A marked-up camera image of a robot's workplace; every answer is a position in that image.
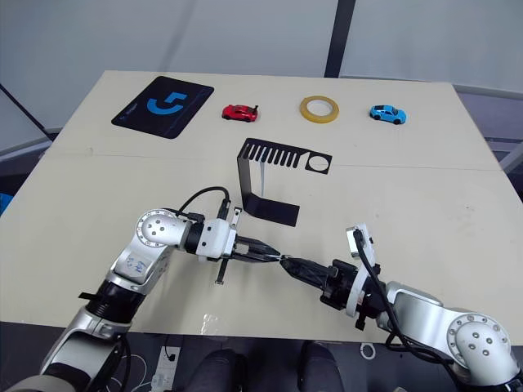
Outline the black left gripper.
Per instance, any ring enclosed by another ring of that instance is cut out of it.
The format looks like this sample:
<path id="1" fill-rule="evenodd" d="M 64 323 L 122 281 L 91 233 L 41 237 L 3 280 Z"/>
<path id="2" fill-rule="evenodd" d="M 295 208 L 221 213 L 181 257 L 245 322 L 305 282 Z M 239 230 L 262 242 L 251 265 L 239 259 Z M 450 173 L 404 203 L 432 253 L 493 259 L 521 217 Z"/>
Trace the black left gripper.
<path id="1" fill-rule="evenodd" d="M 254 239 L 237 235 L 237 225 L 242 213 L 240 207 L 234 207 L 234 214 L 230 222 L 230 233 L 226 240 L 226 254 L 220 259 L 220 267 L 215 280 L 216 285 L 225 282 L 226 270 L 231 260 L 250 263 L 279 262 L 281 254 L 272 246 Z"/>

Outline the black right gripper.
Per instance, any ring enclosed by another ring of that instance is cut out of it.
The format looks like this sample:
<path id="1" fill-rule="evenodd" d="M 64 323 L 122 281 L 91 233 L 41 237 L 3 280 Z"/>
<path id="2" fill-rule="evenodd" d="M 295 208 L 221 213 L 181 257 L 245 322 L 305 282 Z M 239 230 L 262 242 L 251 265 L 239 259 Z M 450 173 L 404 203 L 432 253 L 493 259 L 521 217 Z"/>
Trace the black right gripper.
<path id="1" fill-rule="evenodd" d="M 334 259 L 330 266 L 298 257 L 279 262 L 293 278 L 316 288 L 322 288 L 320 301 L 336 310 L 346 308 L 348 297 L 359 270 L 355 265 Z"/>

